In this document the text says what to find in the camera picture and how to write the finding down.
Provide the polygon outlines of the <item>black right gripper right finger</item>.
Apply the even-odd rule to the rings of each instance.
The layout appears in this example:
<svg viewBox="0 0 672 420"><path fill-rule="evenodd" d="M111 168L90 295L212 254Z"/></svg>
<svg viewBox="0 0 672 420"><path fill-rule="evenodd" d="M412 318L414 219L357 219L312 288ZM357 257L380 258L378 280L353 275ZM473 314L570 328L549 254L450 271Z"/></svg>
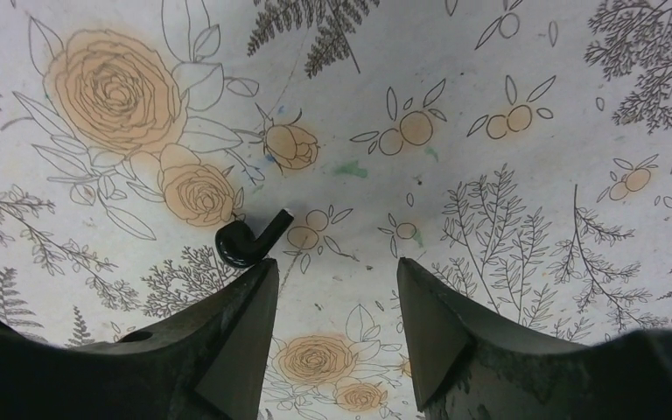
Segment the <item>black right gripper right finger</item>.
<svg viewBox="0 0 672 420"><path fill-rule="evenodd" d="M672 419L672 329L585 346L516 324L409 258L397 285L428 419Z"/></svg>

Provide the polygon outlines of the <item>black earbud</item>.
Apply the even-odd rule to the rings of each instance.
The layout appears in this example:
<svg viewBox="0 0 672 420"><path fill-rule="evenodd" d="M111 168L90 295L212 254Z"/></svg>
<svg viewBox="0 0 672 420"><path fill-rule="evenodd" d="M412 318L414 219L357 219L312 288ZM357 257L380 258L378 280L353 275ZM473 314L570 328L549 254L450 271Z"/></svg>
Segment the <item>black earbud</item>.
<svg viewBox="0 0 672 420"><path fill-rule="evenodd" d="M282 209L256 236L244 220L234 220L216 232L215 249L227 265L237 269L249 268L267 256L293 221L293 215Z"/></svg>

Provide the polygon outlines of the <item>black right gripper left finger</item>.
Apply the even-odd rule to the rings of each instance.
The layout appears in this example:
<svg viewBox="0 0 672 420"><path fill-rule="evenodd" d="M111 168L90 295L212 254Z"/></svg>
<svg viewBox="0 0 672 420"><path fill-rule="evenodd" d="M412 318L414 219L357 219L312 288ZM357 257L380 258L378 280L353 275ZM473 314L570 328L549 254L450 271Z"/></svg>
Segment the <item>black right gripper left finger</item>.
<svg viewBox="0 0 672 420"><path fill-rule="evenodd" d="M278 286L263 260L116 343L62 348L0 320L0 419L255 419Z"/></svg>

